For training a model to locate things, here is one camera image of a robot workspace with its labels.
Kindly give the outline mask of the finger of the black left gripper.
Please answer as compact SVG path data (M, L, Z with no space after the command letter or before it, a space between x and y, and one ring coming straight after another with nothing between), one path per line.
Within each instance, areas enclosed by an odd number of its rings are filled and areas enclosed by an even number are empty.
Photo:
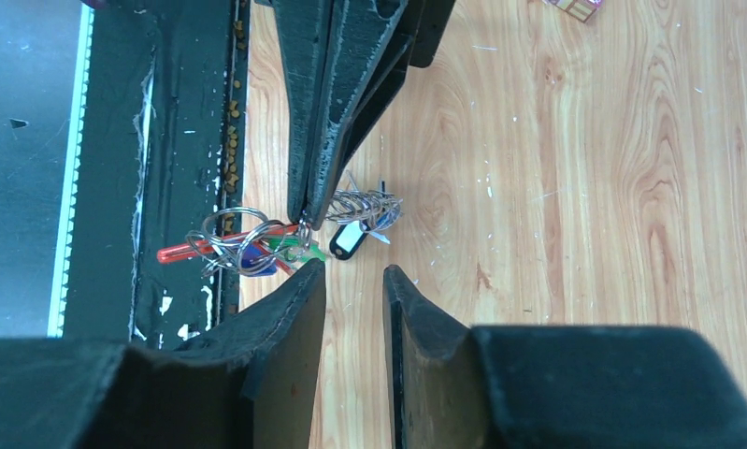
M403 86L429 66L453 1L323 1L317 103L305 153L305 224L326 219L342 169Z
M273 1L289 106L288 217L307 224L326 220L348 150L329 121L336 52L345 1Z

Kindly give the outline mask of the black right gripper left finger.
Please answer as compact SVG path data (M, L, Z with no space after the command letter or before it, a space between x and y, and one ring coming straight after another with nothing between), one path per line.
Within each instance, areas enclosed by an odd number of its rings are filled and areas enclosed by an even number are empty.
M173 350L0 339L0 448L305 448L325 305L315 259Z

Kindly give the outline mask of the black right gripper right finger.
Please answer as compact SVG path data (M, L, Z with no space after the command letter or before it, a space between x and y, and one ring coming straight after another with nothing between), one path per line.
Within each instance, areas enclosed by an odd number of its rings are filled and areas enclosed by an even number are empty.
M747 399L676 326L464 326L383 273L396 448L747 448Z

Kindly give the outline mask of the key with green tag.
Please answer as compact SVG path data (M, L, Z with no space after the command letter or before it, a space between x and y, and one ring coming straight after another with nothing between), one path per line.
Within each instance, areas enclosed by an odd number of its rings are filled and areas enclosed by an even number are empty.
M269 235L263 238L273 254L284 262L306 263L311 259L324 261L326 254L315 239L306 240L304 233L296 231L284 235Z

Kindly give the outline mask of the metal key organizer red handle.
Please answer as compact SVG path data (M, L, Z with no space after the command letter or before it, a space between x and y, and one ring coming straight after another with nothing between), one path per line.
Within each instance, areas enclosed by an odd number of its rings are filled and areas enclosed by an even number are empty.
M346 189L331 196L326 220L338 229L325 249L304 221L286 224L254 208L233 207L212 213L182 244L159 250L156 259L169 265L199 258L205 276L228 270L261 277L292 274L311 259L348 260L370 236L387 243L384 231L403 215L403 199L389 192L383 180L368 190L359 189L352 176L348 180Z

